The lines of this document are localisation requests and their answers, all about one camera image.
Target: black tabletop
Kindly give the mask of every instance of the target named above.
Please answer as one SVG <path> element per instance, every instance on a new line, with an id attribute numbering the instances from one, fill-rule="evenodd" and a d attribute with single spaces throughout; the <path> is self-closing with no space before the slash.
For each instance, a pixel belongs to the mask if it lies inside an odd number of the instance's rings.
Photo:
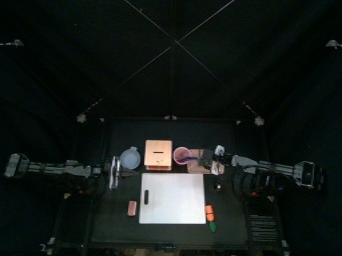
<path id="1" fill-rule="evenodd" d="M 107 155 L 119 156 L 132 146 L 137 146 L 142 154 L 138 175 L 119 181 L 118 190 L 107 190 L 103 195 L 93 227 L 91 242 L 118 244 L 173 244 L 180 248 L 213 248 L 245 246 L 248 239 L 244 205 L 233 190 L 236 169 L 226 167 L 224 175 L 205 175 L 205 198 L 216 211 L 218 230 L 210 231 L 209 224 L 140 224 L 140 200 L 142 173 L 148 172 L 144 165 L 145 141 L 172 140 L 174 149 L 212 148 L 222 145 L 226 152 L 242 154 L 242 148 L 252 144 L 254 156 L 265 154 L 264 142 L 257 138 L 260 130 L 248 129 L 244 135 L 237 131 L 236 122 L 166 122 L 117 120 L 109 125 Z M 174 164 L 173 172 L 186 172 L 186 167 Z M 214 183 L 221 182 L 222 190 L 214 190 Z M 129 201 L 138 201 L 137 216 L 127 216 Z"/>

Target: white board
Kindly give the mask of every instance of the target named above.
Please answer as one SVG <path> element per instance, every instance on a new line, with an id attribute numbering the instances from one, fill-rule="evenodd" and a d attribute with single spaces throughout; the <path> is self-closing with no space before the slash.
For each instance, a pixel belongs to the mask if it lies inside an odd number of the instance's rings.
<path id="1" fill-rule="evenodd" d="M 206 223 L 204 174 L 144 174 L 140 223 Z"/>

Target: light fixture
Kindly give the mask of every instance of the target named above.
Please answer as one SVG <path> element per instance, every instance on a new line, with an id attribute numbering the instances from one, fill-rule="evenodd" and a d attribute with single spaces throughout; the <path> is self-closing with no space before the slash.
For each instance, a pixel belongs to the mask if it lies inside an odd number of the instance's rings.
<path id="1" fill-rule="evenodd" d="M 0 46 L 25 46 L 25 43 L 22 40 L 17 39 L 14 42 L 10 43 L 0 43 Z"/>
<path id="2" fill-rule="evenodd" d="M 331 40 L 327 44 L 327 47 L 335 47 L 336 49 L 339 46 L 342 47 L 342 44 L 340 44 L 337 40 Z"/>

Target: black fabric wall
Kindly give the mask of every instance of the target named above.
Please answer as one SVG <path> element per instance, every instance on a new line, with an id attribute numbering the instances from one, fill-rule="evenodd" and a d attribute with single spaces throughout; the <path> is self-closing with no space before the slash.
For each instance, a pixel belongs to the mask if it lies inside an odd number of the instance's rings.
<path id="1" fill-rule="evenodd" d="M 63 162 L 77 115 L 99 99 L 91 118 L 254 118 L 245 101 L 266 119 L 272 160 L 329 173 L 324 195 L 282 198 L 290 244 L 340 255 L 342 49 L 325 45 L 342 41 L 341 10 L 339 0 L 3 1 L 0 43 L 26 46 L 0 46 L 2 166 L 14 152 Z M 50 237 L 42 184 L 2 179 L 0 254 Z"/>

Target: eraser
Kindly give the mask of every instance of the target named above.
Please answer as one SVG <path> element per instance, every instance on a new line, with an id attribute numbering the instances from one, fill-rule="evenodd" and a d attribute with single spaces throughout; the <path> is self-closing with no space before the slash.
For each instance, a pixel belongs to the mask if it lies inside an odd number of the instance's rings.
<path id="1" fill-rule="evenodd" d="M 129 216 L 136 216 L 137 213 L 137 201 L 130 201 L 129 202 L 129 211 L 127 211 L 127 215 Z"/>

